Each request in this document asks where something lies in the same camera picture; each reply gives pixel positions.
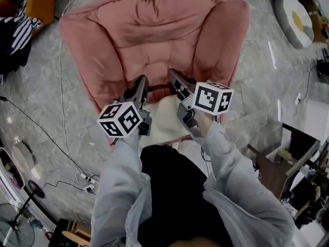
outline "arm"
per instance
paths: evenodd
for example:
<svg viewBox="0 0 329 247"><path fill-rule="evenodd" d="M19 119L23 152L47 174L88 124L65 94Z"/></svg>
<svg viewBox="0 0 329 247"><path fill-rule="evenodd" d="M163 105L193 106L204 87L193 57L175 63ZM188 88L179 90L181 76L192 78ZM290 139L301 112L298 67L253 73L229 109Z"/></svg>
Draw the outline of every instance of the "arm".
<svg viewBox="0 0 329 247"><path fill-rule="evenodd" d="M216 190L226 195L249 214L260 218L293 237L293 219L275 196L254 174L252 162L224 137L224 128L206 115L197 115L198 127L205 138L195 138L211 157Z"/></svg>
<svg viewBox="0 0 329 247"><path fill-rule="evenodd" d="M118 246L126 236L124 225L131 205L142 188L138 156L138 130L119 139L99 182L92 217L92 247Z"/></svg>

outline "black pants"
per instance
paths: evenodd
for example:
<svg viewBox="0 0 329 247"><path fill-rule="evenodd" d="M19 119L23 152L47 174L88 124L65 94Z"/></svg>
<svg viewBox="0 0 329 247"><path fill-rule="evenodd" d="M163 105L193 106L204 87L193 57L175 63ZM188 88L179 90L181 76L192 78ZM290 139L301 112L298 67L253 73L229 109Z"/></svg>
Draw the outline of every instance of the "black pants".
<svg viewBox="0 0 329 247"><path fill-rule="evenodd" d="M144 148L141 161L142 172L151 177L153 208L138 230L143 247L194 237L232 246L217 209L203 198L207 177L192 161L167 146Z"/></svg>

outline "white box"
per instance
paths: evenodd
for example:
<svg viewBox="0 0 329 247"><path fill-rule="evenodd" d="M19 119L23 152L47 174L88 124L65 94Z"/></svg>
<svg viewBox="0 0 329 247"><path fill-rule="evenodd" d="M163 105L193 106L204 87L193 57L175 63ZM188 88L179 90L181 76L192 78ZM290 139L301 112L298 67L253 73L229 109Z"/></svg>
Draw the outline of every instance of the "white box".
<svg viewBox="0 0 329 247"><path fill-rule="evenodd" d="M139 126L142 118L129 101L105 106L97 122L108 137L126 138Z"/></svg>
<svg viewBox="0 0 329 247"><path fill-rule="evenodd" d="M226 113L234 90L216 82L198 82L195 87L192 108L212 115Z"/></svg>

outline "gray floor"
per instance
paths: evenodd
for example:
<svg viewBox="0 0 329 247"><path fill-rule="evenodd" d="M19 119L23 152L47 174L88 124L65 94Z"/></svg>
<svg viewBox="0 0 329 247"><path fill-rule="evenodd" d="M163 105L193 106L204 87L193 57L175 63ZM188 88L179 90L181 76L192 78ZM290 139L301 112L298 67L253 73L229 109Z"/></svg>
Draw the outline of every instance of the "gray floor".
<svg viewBox="0 0 329 247"><path fill-rule="evenodd" d="M75 0L71 9L92 1ZM233 103L225 119L227 138L235 142L243 153L247 152L248 143L262 150L280 139L278 99L282 106L282 120L304 129L306 101L296 107L294 100L299 92L302 96L305 94L308 71L315 59L322 57L323 47L322 44L312 44L307 49L294 49L276 21L272 0L245 1L250 7L250 27L232 85L235 89ZM57 15L67 3L68 0L56 0ZM6 84L0 86L0 94L39 122L65 149L59 77L60 45L58 23L54 22L33 38L28 64L8 76ZM95 124L97 115L65 45L61 61L65 129L70 154L83 168L99 174L111 151ZM327 99L327 87L317 82L315 72L311 73L310 86L310 94ZM73 164L38 127L8 103L0 103L0 132L7 148L20 139L35 152L35 168L41 176L37 182L40 185L75 180ZM207 171L196 143L182 143L179 149L202 171ZM72 217L73 213L90 218L94 195L63 184L57 188L47 186L44 190L46 198L41 202L56 218Z"/></svg>

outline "person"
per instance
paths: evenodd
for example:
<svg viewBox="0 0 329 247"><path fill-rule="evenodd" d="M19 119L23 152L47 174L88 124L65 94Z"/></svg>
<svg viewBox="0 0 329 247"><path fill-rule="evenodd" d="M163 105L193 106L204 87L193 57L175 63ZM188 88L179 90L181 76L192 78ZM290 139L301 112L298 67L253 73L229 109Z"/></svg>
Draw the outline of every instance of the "person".
<svg viewBox="0 0 329 247"><path fill-rule="evenodd" d="M290 246L294 222L259 181L250 159L224 137L221 124L197 112L210 156L208 178L168 146L138 156L137 130L106 162L92 216L91 247Z"/></svg>

